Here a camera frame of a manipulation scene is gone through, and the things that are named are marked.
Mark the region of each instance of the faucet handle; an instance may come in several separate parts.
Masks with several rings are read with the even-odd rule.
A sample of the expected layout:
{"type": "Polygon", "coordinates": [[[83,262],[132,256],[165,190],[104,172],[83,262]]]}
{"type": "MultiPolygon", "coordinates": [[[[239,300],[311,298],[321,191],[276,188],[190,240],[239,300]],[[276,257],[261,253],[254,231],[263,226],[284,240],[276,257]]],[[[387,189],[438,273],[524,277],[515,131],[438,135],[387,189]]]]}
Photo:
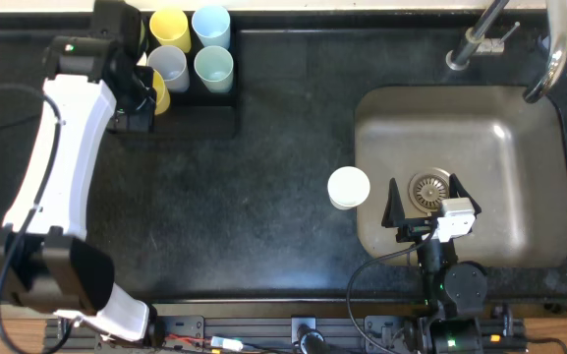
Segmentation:
{"type": "Polygon", "coordinates": [[[504,42],[514,33],[521,23],[516,22],[515,26],[506,32],[501,38],[486,38],[480,44],[474,55],[499,55],[505,49],[504,42]]]}

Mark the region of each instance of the wooden floor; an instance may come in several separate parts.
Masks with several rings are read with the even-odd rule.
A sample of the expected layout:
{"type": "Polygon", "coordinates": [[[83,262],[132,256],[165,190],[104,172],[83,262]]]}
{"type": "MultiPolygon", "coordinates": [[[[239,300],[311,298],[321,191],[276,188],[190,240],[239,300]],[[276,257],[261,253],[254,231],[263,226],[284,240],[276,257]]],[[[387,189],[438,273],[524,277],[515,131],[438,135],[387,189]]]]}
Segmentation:
{"type": "MultiPolygon", "coordinates": [[[[38,353],[42,349],[44,320],[6,320],[4,326],[22,349],[38,353]]],[[[567,344],[567,319],[527,319],[526,327],[530,337],[553,336],[567,344]]],[[[562,353],[556,344],[531,344],[530,353],[559,354],[562,353]]],[[[0,353],[9,353],[0,341],[0,353]]]]}

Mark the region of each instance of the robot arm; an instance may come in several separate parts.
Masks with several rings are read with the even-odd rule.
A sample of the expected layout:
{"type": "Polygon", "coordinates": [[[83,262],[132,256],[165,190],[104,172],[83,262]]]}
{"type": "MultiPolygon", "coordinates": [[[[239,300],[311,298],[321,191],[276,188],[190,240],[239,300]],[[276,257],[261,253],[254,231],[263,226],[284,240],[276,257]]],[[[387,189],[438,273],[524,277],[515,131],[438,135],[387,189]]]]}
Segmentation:
{"type": "Polygon", "coordinates": [[[15,305],[84,323],[121,344],[154,346],[164,335],[155,310],[115,284],[110,258],[84,242],[90,178],[109,119],[116,110],[153,114],[155,93],[135,64],[143,33],[137,9],[98,0],[91,37],[56,37],[47,49],[43,91],[60,111],[58,145],[47,171],[57,119],[45,103],[24,182],[3,220],[0,269],[8,242],[35,208],[14,250],[4,296],[15,305]]]}

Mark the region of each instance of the stainless steel sink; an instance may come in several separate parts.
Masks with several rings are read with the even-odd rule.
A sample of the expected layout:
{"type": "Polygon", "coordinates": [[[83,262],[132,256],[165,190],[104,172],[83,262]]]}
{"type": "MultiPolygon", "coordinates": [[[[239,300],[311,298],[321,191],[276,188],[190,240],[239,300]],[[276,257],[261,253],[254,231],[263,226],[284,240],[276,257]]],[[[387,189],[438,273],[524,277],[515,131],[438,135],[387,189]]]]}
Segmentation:
{"type": "MultiPolygon", "coordinates": [[[[370,178],[358,236],[378,257],[405,249],[381,227],[388,181],[406,216],[423,216],[455,173],[482,207],[474,232],[455,240],[460,260],[484,266],[559,266],[567,258],[567,165],[558,112],[523,88],[379,88],[356,111],[356,165],[370,178]]],[[[412,254],[413,264],[416,253],[412,254]]],[[[394,265],[404,265],[398,258],[394,265]]]]}

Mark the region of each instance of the yellow cup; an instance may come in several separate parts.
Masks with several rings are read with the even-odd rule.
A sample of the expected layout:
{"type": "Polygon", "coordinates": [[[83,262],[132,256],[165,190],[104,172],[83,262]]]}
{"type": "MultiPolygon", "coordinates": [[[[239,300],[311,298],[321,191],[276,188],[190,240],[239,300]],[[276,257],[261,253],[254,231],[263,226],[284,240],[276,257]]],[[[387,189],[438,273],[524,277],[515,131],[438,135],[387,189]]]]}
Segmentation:
{"type": "Polygon", "coordinates": [[[152,87],[156,90],[156,109],[154,110],[154,115],[159,115],[169,108],[169,91],[165,86],[163,77],[156,70],[154,70],[152,87]]]}
{"type": "Polygon", "coordinates": [[[189,22],[180,9],[165,8],[155,12],[149,20],[149,30],[161,45],[174,45],[185,53],[192,50],[189,22]]]}

